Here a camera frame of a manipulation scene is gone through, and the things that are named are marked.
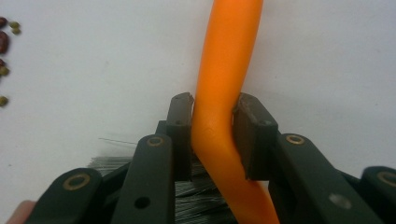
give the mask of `green seed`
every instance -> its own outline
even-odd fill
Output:
[[[5,106],[8,104],[8,98],[6,96],[0,96],[0,106]]]
[[[11,21],[8,23],[9,27],[15,29],[15,28],[20,28],[20,24],[17,21]]]
[[[5,66],[0,67],[0,76],[6,76],[9,74],[9,69]]]
[[[20,34],[20,33],[21,33],[20,28],[14,28],[14,29],[12,29],[12,34],[18,35],[18,34]]]

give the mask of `orange rubber hose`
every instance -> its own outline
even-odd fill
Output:
[[[245,179],[232,135],[261,13],[262,0],[214,1],[192,115],[192,148],[241,224],[278,223],[266,189]]]

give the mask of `brown bean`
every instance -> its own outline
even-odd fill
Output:
[[[7,25],[8,21],[4,17],[0,17],[0,29],[4,28]]]
[[[8,49],[8,35],[0,31],[0,53],[6,53]]]

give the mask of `thin metal wire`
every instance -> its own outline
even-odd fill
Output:
[[[123,142],[123,141],[113,140],[113,139],[108,139],[108,138],[98,138],[98,139],[100,139],[100,140],[105,140],[105,141],[109,141],[109,142],[119,142],[119,143],[126,143],[126,144],[137,145],[137,143]]]
[[[131,160],[132,157],[96,157],[88,167],[107,175]],[[175,183],[175,223],[237,223],[205,167],[196,158],[192,160],[191,174],[192,181]]]

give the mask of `white background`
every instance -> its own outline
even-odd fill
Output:
[[[195,92],[209,0],[2,0],[0,223],[91,157],[131,155]],[[396,2],[268,0],[244,92],[338,169],[396,167]]]

